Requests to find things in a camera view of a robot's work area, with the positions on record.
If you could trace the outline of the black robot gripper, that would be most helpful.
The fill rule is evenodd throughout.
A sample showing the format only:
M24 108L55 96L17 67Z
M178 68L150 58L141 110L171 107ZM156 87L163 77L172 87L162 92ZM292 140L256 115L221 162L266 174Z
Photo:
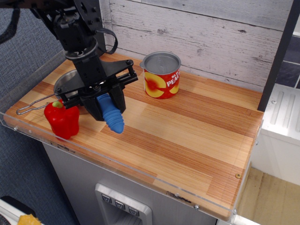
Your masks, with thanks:
M75 52L66 52L65 56L73 62L78 73L54 91L66 108L82 103L95 120L104 121L102 110L94 97L108 93L114 105L121 112L125 111L123 89L138 80L132 60L102 61L95 52L79 56Z

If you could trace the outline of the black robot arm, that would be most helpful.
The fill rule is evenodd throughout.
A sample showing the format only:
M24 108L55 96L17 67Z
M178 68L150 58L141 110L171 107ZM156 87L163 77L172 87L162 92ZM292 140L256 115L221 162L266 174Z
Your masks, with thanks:
M137 80L132 60L102 61L103 35L113 32L103 27L97 0L3 0L2 8L13 10L11 22L1 34L2 43L17 29L20 10L29 9L60 41L65 57L75 66L75 75L54 89L66 108L84 106L98 121L108 121L125 109L123 89Z

